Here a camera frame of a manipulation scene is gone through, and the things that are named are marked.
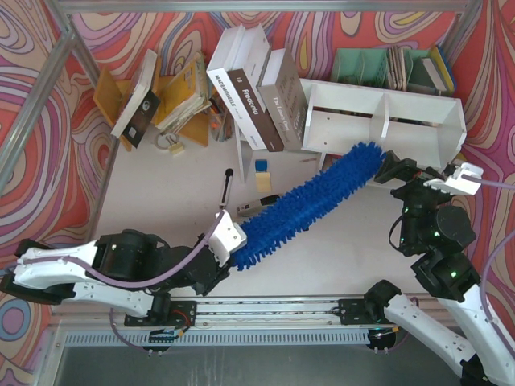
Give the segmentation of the blue microfiber duster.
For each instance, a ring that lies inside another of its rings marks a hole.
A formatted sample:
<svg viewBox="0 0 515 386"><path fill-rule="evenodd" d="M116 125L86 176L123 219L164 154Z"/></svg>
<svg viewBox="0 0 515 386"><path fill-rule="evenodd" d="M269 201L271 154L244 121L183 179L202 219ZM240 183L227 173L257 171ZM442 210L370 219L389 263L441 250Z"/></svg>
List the blue microfiber duster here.
<svg viewBox="0 0 515 386"><path fill-rule="evenodd" d="M378 144L360 142L326 170L244 221L241 227L247 245L232 255L232 266L239 271L249 269L308 230L364 187L384 159L385 152Z"/></svg>

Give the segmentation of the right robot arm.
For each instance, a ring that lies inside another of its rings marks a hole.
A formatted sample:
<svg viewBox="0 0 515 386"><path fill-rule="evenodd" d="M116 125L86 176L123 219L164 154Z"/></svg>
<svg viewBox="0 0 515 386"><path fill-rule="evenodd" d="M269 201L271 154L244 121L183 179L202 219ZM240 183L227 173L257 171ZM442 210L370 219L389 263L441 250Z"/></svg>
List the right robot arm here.
<svg viewBox="0 0 515 386"><path fill-rule="evenodd" d="M395 250L417 256L411 268L423 289L454 318L454 333L413 304L395 285L379 281L364 296L376 322L397 324L431 349L459 376L462 385L512 385L514 341L485 293L486 273L478 273L464 250L476 239L467 212L449 203L456 195L474 195L486 182L482 168L455 161L438 172L418 167L388 151L374 177L403 186L390 193L403 203L395 221L401 228Z"/></svg>

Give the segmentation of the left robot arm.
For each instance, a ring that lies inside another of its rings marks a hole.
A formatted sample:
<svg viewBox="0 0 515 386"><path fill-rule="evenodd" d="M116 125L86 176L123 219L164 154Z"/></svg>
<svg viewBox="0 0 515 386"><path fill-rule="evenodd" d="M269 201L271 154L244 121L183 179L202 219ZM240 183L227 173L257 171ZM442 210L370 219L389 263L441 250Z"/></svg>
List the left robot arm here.
<svg viewBox="0 0 515 386"><path fill-rule="evenodd" d="M229 275L230 258L246 242L234 226L201 236L192 246L170 246L133 229L70 248L25 239L1 291L28 302L57 306L96 302L122 310L127 326L172 326L179 309L171 290L207 295Z"/></svg>

